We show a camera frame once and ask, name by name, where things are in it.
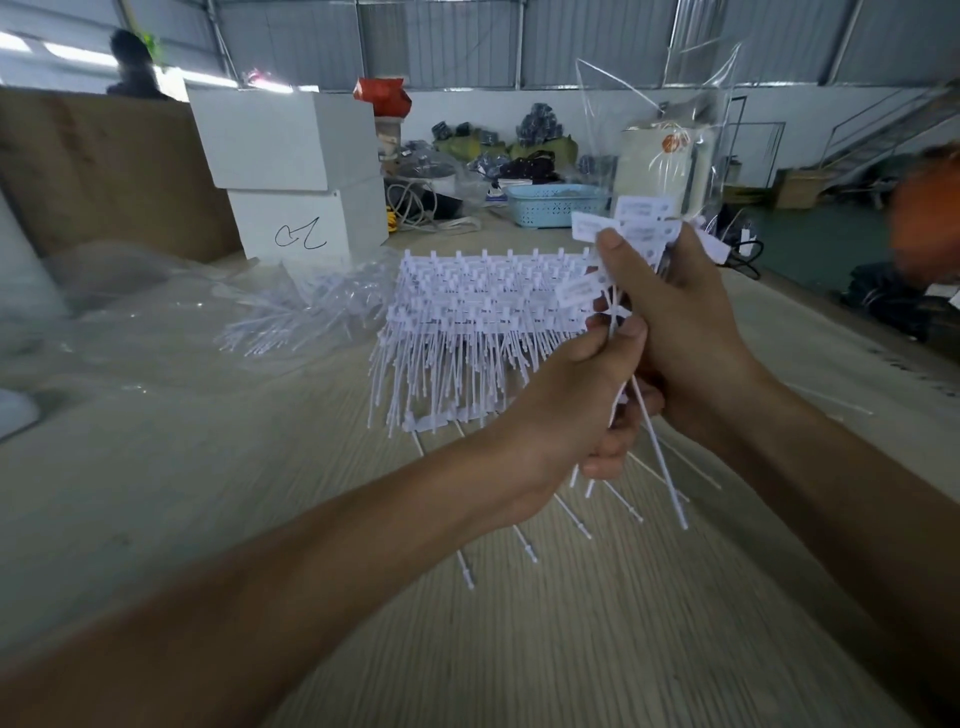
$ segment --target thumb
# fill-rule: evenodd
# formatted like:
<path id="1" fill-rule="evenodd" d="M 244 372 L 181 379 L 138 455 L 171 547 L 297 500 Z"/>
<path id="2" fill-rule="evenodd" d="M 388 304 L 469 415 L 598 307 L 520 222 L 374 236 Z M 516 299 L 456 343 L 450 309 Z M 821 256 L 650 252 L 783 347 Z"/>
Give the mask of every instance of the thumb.
<path id="1" fill-rule="evenodd" d="M 647 342 L 647 323 L 639 316 L 631 316 L 607 342 L 607 346 L 593 357 L 592 363 L 604 378 L 619 387 L 634 375 Z"/>
<path id="2" fill-rule="evenodd" d="M 597 235 L 597 253 L 616 284 L 630 296 L 634 311 L 647 314 L 657 310 L 670 293 L 640 254 L 616 231 L 606 229 Z"/>

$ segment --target ceiling light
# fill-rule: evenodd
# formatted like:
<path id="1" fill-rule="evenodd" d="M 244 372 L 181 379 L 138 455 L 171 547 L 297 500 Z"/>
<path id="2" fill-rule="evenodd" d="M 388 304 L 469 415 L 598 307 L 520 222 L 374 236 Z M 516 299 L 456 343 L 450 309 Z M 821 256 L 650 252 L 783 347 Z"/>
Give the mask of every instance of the ceiling light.
<path id="1" fill-rule="evenodd" d="M 27 42 L 20 36 L 14 36 L 10 33 L 0 33 L 0 48 L 5 51 L 19 51 L 20 53 L 33 53 Z"/>
<path id="2" fill-rule="evenodd" d="M 111 68 L 117 67 L 117 59 L 109 53 L 97 53 L 96 51 L 85 51 L 83 48 L 74 48 L 72 45 L 58 45 L 56 43 L 43 43 L 44 47 L 54 56 L 62 58 L 65 61 L 79 61 L 80 63 L 93 63 L 94 65 L 104 65 Z"/>
<path id="3" fill-rule="evenodd" d="M 265 81 L 263 79 L 254 79 L 250 82 L 254 88 L 260 88 L 264 91 L 274 91 L 275 93 L 293 93 L 292 86 L 287 84 L 278 84 L 276 81 Z"/>
<path id="4" fill-rule="evenodd" d="M 191 84 L 222 85 L 228 88 L 236 88 L 237 83 L 226 76 L 213 76 L 209 73 L 200 73 L 199 71 L 184 71 L 178 69 L 184 81 Z"/>

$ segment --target red package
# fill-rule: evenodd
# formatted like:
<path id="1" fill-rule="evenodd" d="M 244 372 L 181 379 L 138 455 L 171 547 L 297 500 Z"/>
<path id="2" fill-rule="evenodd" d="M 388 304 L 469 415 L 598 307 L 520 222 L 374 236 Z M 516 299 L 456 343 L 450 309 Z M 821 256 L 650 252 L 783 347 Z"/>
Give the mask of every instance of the red package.
<path id="1" fill-rule="evenodd" d="M 403 79 L 357 79 L 353 98 L 373 104 L 374 116 L 405 119 L 414 105 L 403 90 Z"/>

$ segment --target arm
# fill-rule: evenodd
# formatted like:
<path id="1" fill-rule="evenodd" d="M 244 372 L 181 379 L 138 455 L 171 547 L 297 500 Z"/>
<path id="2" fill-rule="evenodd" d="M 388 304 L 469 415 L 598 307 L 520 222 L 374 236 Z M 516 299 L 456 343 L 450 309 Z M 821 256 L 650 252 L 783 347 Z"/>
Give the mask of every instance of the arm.
<path id="1" fill-rule="evenodd" d="M 650 327 L 641 373 L 666 419 L 741 475 L 945 696 L 960 680 L 960 505 L 765 370 L 684 226 L 667 281 L 612 231 L 608 271 Z"/>
<path id="2" fill-rule="evenodd" d="M 360 621 L 483 533 L 530 518 L 577 462 L 616 477 L 639 319 L 557 349 L 491 426 L 323 503 L 0 677 L 4 726 L 255 725 Z M 655 410 L 662 399 L 652 398 Z"/>

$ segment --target cable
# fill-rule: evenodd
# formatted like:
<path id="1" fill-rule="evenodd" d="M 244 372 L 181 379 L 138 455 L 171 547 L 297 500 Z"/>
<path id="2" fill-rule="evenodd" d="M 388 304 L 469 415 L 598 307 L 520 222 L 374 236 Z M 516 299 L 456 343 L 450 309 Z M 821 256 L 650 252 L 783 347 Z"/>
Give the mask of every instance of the cable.
<path id="1" fill-rule="evenodd" d="M 472 232 L 479 231 L 483 224 L 475 217 L 460 217 L 455 220 L 437 222 L 434 218 L 440 204 L 440 197 L 430 180 L 402 178 L 404 182 L 387 185 L 387 204 L 396 214 L 396 228 L 402 231 L 421 232 Z M 419 185 L 433 193 L 433 208 L 429 211 L 423 204 L 423 198 L 414 190 Z"/>
<path id="2" fill-rule="evenodd" d="M 744 245 L 753 245 L 749 255 L 741 255 L 740 247 Z M 749 279 L 760 280 L 760 271 L 754 265 L 756 260 L 763 255 L 763 241 L 749 240 L 745 243 L 734 243 L 730 246 L 730 256 L 727 262 L 723 264 L 724 268 L 730 268 L 737 273 L 742 273 Z"/>

